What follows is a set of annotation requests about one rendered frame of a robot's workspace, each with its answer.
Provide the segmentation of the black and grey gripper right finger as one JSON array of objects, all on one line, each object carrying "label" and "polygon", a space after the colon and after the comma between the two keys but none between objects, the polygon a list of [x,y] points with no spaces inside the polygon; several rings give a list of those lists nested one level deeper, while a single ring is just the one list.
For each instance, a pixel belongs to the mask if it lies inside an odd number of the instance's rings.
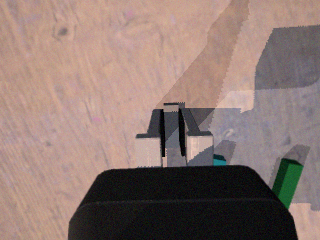
[{"label": "black and grey gripper right finger", "polygon": [[179,108],[179,143],[186,166],[214,166],[214,136],[200,131],[189,108]]}]

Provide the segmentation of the turquoise rod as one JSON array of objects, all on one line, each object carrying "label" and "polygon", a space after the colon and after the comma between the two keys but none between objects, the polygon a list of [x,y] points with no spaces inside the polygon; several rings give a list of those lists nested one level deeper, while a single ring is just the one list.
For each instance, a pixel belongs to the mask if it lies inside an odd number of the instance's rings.
[{"label": "turquoise rod", "polygon": [[226,165],[226,162],[224,156],[214,154],[214,165]]}]

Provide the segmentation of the grey rectangular bar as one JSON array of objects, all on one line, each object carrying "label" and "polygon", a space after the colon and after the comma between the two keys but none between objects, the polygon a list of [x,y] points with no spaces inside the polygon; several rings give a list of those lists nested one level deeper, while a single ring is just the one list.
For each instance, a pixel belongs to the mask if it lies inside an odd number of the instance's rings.
[{"label": "grey rectangular bar", "polygon": [[180,148],[178,102],[163,103],[165,123],[165,148]]}]

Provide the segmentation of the green rod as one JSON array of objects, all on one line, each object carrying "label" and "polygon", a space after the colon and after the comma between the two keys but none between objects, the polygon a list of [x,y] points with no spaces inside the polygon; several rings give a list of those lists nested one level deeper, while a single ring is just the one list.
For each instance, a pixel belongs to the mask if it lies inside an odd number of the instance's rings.
[{"label": "green rod", "polygon": [[303,165],[296,160],[282,158],[272,191],[280,201],[288,208],[290,207],[295,193]]}]

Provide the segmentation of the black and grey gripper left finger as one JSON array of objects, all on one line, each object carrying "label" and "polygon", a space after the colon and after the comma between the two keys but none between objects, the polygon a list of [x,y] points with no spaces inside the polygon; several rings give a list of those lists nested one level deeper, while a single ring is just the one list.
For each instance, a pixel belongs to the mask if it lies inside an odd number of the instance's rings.
[{"label": "black and grey gripper left finger", "polygon": [[163,167],[165,157],[164,109],[153,109],[146,134],[135,137],[137,168]]}]

